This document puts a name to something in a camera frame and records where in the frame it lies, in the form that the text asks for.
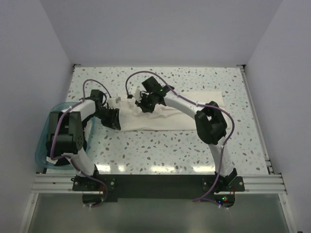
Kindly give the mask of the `white t-shirt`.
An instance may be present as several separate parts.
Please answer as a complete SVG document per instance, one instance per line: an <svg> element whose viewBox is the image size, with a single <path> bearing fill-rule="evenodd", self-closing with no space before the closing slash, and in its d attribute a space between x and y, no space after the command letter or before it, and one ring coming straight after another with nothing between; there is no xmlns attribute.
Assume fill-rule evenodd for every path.
<svg viewBox="0 0 311 233"><path fill-rule="evenodd" d="M152 113L143 113L142 110L136 106L136 100L128 99L126 94L117 95L121 97L119 107L121 131L196 130L194 115L203 109L203 107L196 104L205 105L214 101L218 104L219 108L225 108L221 91L192 91L186 92L185 94L185 98L193 101L194 105L183 101L183 99L169 92L169 105L163 106L157 104Z"/></svg>

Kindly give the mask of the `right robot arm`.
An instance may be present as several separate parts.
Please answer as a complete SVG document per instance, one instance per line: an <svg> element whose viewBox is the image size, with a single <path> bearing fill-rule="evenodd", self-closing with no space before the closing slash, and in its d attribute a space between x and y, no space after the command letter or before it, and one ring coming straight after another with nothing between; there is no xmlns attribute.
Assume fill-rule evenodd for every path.
<svg viewBox="0 0 311 233"><path fill-rule="evenodd" d="M208 145L214 163L216 184L219 189L227 191L234 184L237 171L230 159L225 144L227 122L216 102L208 104L195 102L186 97L178 96L171 86L161 86L154 77L142 83L144 91L136 89L134 98L136 106L144 113L152 113L157 105L174 108L195 121L199 138Z"/></svg>

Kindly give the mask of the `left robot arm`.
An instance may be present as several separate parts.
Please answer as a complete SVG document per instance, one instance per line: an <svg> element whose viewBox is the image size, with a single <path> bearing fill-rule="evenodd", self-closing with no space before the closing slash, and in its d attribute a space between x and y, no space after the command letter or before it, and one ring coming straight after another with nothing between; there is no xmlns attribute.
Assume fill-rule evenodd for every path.
<svg viewBox="0 0 311 233"><path fill-rule="evenodd" d="M101 179L95 175L97 168L84 149L86 124L96 117L105 127L121 129L120 110L105 106L104 96L102 91L92 90L89 97L65 110L52 111L49 115L46 147L50 152L50 159L64 159L71 163L78 176L85 176L83 184L89 190L98 189Z"/></svg>

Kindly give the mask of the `black clothes in basket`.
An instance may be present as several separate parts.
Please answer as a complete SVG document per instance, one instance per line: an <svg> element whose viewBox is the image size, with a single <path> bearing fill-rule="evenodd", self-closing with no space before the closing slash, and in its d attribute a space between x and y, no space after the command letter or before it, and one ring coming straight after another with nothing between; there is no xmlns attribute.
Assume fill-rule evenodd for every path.
<svg viewBox="0 0 311 233"><path fill-rule="evenodd" d="M56 161L55 166L68 165L69 156L76 155L80 149L84 149L84 144L86 144L85 124L77 116L65 116L60 125L53 155L51 155L52 142L59 119L57 115L50 117L46 142L46 148L50 153L49 158Z"/></svg>

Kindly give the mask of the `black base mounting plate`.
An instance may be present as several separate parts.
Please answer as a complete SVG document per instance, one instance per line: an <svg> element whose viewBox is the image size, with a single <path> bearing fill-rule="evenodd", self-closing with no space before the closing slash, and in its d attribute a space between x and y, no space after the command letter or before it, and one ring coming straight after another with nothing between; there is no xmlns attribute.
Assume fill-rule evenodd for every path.
<svg viewBox="0 0 311 233"><path fill-rule="evenodd" d="M235 194L244 192L241 176L230 181L215 175L100 175L75 176L72 189L82 192L84 204L117 202L119 199L195 199L203 197L230 207Z"/></svg>

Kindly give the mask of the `blue plastic basket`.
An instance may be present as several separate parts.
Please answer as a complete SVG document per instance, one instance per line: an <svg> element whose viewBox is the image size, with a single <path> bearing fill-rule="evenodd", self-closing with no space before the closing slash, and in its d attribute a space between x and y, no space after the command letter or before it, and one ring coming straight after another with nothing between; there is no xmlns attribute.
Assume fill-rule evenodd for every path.
<svg viewBox="0 0 311 233"><path fill-rule="evenodd" d="M92 134L94 131L95 125L95 117L91 118L86 122L86 126L84 128L86 144L84 144L84 149L86 152L89 151L90 142L92 139ZM37 144L37 148L35 151L35 161L36 163L46 169L54 169L54 170L74 170L74 167L70 164L63 165L63 166L55 166L56 161L52 161L49 159L49 152L46 148L47 142L47 134L48 134L48 127L49 127L49 118L47 118L45 125L43 127L39 142Z"/></svg>

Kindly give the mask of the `aluminium frame rail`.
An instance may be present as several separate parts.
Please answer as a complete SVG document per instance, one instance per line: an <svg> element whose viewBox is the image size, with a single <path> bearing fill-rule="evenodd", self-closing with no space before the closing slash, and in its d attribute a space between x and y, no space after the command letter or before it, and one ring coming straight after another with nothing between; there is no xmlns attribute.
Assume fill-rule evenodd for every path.
<svg viewBox="0 0 311 233"><path fill-rule="evenodd" d="M72 174L37 174L33 193L73 193ZM242 175L245 194L287 194L281 175Z"/></svg>

